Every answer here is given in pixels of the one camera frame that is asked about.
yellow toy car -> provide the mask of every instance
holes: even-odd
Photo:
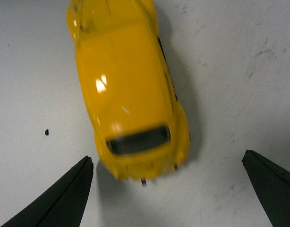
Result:
[[[152,0],[72,0],[67,24],[99,157],[118,180],[176,169],[190,145]]]

scuff mark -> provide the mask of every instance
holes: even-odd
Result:
[[[264,53],[270,53],[271,51],[272,51],[271,49],[266,49],[266,50],[263,50],[263,51],[258,52],[258,54],[255,55],[255,56],[257,57],[257,56],[262,55]]]

toy car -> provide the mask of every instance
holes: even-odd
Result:
[[[185,162],[187,119],[152,0],[72,0],[67,23],[98,155],[118,180],[155,179]]]

car roof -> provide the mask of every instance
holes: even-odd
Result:
[[[77,45],[76,59],[86,107],[102,136],[112,139],[168,122],[170,98],[148,23],[94,33]]]

rear bumper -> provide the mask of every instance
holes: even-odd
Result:
[[[190,147],[188,123],[182,105],[178,102],[178,128],[172,142],[158,146],[150,151],[132,155],[117,156],[110,152],[106,144],[95,135],[98,155],[105,167],[118,180],[132,178],[155,179],[172,172],[174,166],[186,161]]]

